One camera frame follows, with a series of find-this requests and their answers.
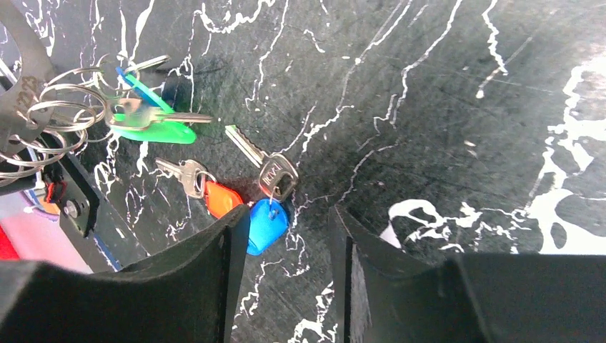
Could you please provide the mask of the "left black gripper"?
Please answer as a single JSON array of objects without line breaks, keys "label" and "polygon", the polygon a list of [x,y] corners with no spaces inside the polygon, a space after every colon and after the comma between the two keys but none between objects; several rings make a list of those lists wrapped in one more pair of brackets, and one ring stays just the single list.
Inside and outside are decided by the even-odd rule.
[{"label": "left black gripper", "polygon": [[90,274],[119,271],[147,250],[73,154],[1,188],[1,259]]}]

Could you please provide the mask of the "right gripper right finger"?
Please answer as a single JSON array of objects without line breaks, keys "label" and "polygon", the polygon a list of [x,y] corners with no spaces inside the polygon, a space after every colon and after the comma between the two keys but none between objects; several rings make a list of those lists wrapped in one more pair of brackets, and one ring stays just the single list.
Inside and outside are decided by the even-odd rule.
[{"label": "right gripper right finger", "polygon": [[328,212],[343,342],[603,342],[605,258],[466,253],[436,266]]}]

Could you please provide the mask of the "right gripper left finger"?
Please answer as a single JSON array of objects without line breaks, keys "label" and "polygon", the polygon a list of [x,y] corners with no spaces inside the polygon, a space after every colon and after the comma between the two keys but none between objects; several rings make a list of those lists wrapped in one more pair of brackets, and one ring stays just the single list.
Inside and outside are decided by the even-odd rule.
[{"label": "right gripper left finger", "polygon": [[3,342],[229,342],[249,208],[117,272],[1,263]]}]

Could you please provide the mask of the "metal keyring with red handle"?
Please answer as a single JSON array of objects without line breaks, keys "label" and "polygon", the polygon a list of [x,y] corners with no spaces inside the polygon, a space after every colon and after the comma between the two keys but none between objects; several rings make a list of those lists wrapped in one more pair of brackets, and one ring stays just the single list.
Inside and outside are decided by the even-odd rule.
[{"label": "metal keyring with red handle", "polygon": [[111,129],[146,132],[157,123],[213,122],[213,117],[177,113],[170,107],[138,105],[135,99],[107,96],[99,82],[103,71],[95,65],[69,70],[90,73],[84,84],[61,83],[39,38],[11,1],[1,2],[1,22],[21,53],[21,76],[1,95],[1,161],[16,166],[1,173],[1,186],[34,175],[78,149],[88,128],[105,121]]}]

